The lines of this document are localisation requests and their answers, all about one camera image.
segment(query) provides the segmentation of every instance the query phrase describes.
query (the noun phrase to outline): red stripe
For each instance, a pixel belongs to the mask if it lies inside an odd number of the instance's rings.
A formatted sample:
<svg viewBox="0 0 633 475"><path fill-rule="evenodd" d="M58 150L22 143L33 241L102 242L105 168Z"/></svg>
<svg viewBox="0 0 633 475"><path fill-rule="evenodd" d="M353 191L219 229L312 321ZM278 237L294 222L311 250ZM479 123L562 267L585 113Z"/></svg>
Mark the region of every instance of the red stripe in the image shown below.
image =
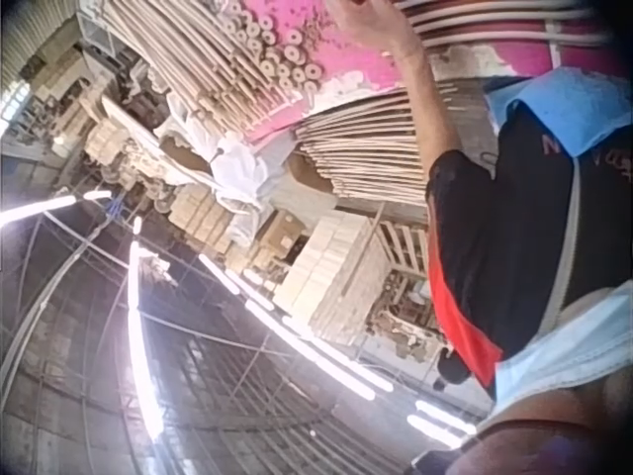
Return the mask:
<svg viewBox="0 0 633 475"><path fill-rule="evenodd" d="M431 226L428 240L428 281L437 323L480 382L486 386L495 379L495 363L501 360L501 350L459 310L455 298L444 280L439 258L433 206L429 206Z"/></svg>

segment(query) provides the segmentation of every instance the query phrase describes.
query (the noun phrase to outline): blue face mask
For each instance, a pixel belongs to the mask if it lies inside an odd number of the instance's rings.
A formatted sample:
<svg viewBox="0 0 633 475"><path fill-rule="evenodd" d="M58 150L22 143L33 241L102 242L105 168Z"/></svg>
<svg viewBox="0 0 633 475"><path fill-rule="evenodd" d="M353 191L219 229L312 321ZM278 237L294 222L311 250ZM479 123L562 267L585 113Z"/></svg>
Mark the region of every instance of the blue face mask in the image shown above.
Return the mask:
<svg viewBox="0 0 633 475"><path fill-rule="evenodd" d="M633 365L633 281L497 365L492 416L529 396L581 386Z"/></svg>

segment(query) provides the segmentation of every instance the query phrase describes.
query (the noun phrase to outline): hand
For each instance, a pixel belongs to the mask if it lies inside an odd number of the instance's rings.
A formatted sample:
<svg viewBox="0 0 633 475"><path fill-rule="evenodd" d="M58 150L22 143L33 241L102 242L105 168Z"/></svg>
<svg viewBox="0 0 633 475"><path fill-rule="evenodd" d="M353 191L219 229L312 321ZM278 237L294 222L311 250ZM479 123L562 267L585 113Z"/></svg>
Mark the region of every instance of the hand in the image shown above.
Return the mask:
<svg viewBox="0 0 633 475"><path fill-rule="evenodd" d="M325 6L338 28L362 46L396 57L420 48L407 17L390 0L325 0Z"/></svg>

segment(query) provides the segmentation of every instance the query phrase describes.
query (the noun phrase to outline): cardboard box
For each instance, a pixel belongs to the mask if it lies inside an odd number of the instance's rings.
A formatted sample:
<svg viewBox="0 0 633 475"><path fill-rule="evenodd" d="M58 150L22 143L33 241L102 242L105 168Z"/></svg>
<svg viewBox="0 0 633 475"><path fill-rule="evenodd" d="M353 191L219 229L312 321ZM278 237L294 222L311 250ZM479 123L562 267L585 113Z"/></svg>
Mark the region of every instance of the cardboard box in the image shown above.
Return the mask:
<svg viewBox="0 0 633 475"><path fill-rule="evenodd" d="M260 244L283 259L305 229L306 226L292 213L279 210L263 232Z"/></svg>

